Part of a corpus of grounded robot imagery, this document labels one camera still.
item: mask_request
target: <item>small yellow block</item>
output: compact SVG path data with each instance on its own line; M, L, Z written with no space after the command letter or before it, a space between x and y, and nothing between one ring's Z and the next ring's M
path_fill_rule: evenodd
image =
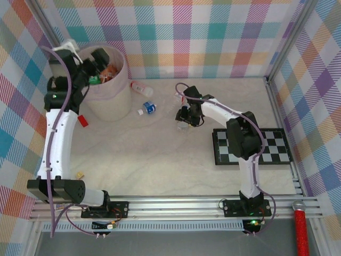
M77 172L77 174L76 174L76 179L77 180L80 180L83 177L84 177L84 173L83 172Z

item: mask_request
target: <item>red tube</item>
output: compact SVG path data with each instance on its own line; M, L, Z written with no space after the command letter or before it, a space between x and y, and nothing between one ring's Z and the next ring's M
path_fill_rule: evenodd
M307 223L305 220L304 211L302 210L295 211L295 226L296 226L297 255L309 256Z

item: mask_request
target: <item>trash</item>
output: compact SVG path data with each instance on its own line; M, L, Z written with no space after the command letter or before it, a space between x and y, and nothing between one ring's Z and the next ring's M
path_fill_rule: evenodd
M109 64L105 70L103 70L100 74L101 83L105 83L109 80L112 80L117 75L117 68L112 64Z
M100 84L101 80L100 80L100 76L96 75L96 76L91 76L89 78L89 84Z
M89 125L89 123L87 122L87 120L85 119L83 115L80 115L78 117L78 120L83 127L87 127Z
M155 112L156 110L156 104L154 104L153 102L151 101L147 101L143 104L144 106L144 109L139 109L137 112L139 115L143 115L144 113L147 113L148 115L149 114L152 114Z
M152 87L146 86L145 84L139 81L131 81L130 87L135 91L138 92L146 97L151 97L154 93Z
M77 172L76 173L76 179L77 180L80 180L81 178L83 178L84 177L84 173L83 172Z

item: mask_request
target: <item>red glitter stick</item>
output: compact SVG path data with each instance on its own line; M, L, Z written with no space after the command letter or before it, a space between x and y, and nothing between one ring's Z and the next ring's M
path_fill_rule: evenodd
M307 233L307 223L305 220L305 204L302 200L293 202L295 211L296 244L298 256L309 256L309 243Z

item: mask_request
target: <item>green package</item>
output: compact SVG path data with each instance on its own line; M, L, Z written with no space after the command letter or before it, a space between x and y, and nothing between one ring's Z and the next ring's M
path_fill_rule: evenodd
M101 83L100 75L91 76L91 77L89 78L89 83L90 83L90 84L100 84L100 83Z

